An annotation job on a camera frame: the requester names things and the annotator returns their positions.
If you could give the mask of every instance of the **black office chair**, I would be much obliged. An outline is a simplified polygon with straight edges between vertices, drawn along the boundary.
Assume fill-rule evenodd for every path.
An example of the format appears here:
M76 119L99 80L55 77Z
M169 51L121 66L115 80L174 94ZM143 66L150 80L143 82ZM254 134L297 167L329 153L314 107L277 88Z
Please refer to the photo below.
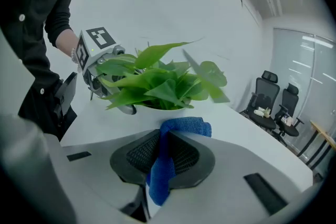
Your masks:
M261 78L257 78L256 80L256 92L252 93L252 98L247 109L242 111L247 114L255 124L269 130L274 130L277 127L274 120L271 117L258 116L254 113L254 110L258 107L273 109L275 99L280 91L279 85L276 84L277 82L278 76L265 70Z
M285 134L288 134L294 137L299 136L299 131L296 129L296 127L298 126L299 123L304 124L299 118L296 118L297 121L295 125L291 125L291 126L287 126L281 121L284 115L293 117L295 107L299 101L298 93L299 93L299 89L289 83L287 89L284 89L282 92L282 104L279 105L281 109L275 115L275 122L279 126L280 132L276 133L272 131L272 134L275 139L282 142L285 146L287 146L287 144L281 136L284 136Z

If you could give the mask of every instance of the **desk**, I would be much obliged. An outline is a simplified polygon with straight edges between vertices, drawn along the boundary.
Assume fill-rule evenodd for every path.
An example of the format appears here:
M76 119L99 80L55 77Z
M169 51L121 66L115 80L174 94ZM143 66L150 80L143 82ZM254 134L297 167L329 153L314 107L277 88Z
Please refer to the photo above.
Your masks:
M80 113L61 140L62 146L95 143L158 129L153 113L126 115L119 109L105 110L108 102L94 98ZM312 186L312 171L291 151L226 104L211 100L193 102L181 116L201 116L212 126L212 137L240 145L287 175L300 191Z
M300 151L300 153L297 156L298 157L301 156L307 150L307 148L315 140L315 138L318 134L321 134L322 137L324 138L324 140L323 140L322 144L320 145L320 147L316 150L314 155L312 155L311 158L306 162L307 166L316 158L317 155L319 155L321 150L324 148L325 144L326 143L329 144L327 149L321 155L321 157L311 166L311 169L314 170L315 167L318 166L319 163L323 160L323 158L327 155L327 153L329 152L329 150L331 148L336 150L336 143L329 135L327 135L325 130L323 128L321 128L319 125L317 125L316 123L314 123L312 121L310 121L310 124L315 129L315 132L314 132L313 136L311 137L311 139L308 141L308 143L304 146L304 148Z

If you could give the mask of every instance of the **green leaf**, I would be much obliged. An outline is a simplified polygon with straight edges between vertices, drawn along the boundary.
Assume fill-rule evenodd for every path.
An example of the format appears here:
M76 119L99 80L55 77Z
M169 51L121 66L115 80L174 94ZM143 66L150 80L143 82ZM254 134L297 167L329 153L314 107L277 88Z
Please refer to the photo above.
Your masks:
M118 106L139 103L153 100L155 97L144 95L145 90L139 88L123 88L115 97L114 102L106 109L113 109Z
M100 78L101 82L107 87L138 87L149 90L151 87L144 78L144 74L134 75L128 74L125 78L116 82L110 82L105 78Z
M152 68L159 68L159 63L158 63L158 62L155 62L155 63L152 65Z
M110 63L103 63L97 66L97 71L99 73L105 73L108 75L122 76L124 73L134 73L134 68L122 66L122 65L112 65Z
M133 103L136 105L143 105L143 106L148 106L149 108L155 108L153 104L150 104L149 102L138 102L138 103Z
M109 95L109 96L106 96L106 97L101 97L100 99L101 99L101 100L111 100L111 99L115 98L118 94L119 94L119 93L116 92L116 93L114 93L114 94L112 94L112 95Z
M136 57L132 54L119 54L107 60L106 62L121 64L121 65L122 64L133 65L135 63L135 60L136 60Z
M214 62L204 61L200 64L200 68L204 70L207 77L214 85L218 87L224 87L227 85L226 77Z
M105 61L96 67L99 73L122 76L124 73L134 73L136 57L131 54L121 54Z
M173 61L171 61L167 65L164 64L161 61L158 61L157 63L159 65L158 68L161 68L161 69L164 69L164 70L167 70L167 71L175 71L178 78L180 76L182 76L183 74L185 74L190 67L188 62L173 62Z
M209 97L209 93L203 89L200 93L191 96L191 100L195 100L195 101L204 101L206 99L208 99Z
M137 48L135 48L135 52L136 52L136 55L139 57L139 55L142 53L142 50L138 50Z
M193 108L193 106L184 104L182 101L180 101L176 97L175 87L176 87L176 82L172 79L168 79L161 85L157 86L156 88L146 92L145 95L149 95L152 97L156 97L162 100L172 102L183 108Z
M150 67L159 61L171 48L180 47L190 43L192 42L171 43L148 47L136 59L135 66L139 69Z
M227 103L230 102L230 99L225 95L225 93L217 86L212 83L202 80L202 86L206 89L214 103Z
M201 80L203 88L209 92L212 100L215 103L229 102L229 98L215 85L212 79L209 78L207 73L197 64L197 62L185 50L183 50L183 54Z
M159 99L159 104L160 104L159 109L163 109L163 110L173 110L174 107L176 107L174 103L163 100L163 99Z
M186 74L179 78L176 86L176 96L181 99L190 97L202 91L201 80L197 75Z
M190 104L190 102L191 102L191 98L190 98L190 97L184 97L184 98L182 99L182 102L185 103L185 104Z
M177 75L174 71L166 71L163 69L150 69L145 71L144 79L151 86L151 89L161 85L168 79L177 81Z

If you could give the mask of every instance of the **blue cloth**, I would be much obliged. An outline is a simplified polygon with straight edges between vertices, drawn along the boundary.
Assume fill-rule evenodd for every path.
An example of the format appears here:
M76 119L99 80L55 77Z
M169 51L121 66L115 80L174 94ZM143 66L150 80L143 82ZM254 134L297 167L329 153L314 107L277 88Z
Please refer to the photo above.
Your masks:
M162 206L169 195L169 180L176 176L173 159L169 155L167 132L170 130L211 137L211 125L202 118L185 117L165 121L160 128L160 151L151 172L147 175L149 195L156 205Z

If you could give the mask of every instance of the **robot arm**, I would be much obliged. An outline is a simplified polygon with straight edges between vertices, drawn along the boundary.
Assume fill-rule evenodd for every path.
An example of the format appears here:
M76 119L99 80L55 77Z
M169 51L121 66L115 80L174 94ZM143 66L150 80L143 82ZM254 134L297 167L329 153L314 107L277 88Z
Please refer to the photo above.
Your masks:
M125 49L120 45L120 42L112 37L105 27L81 31L75 55L82 70L84 82L91 91L91 99L94 93L102 98L119 92L118 88L107 88L100 83L96 67L116 55L124 53ZM111 82L115 79L118 80L113 77L106 79ZM136 113L133 105L125 105L119 109L126 114Z

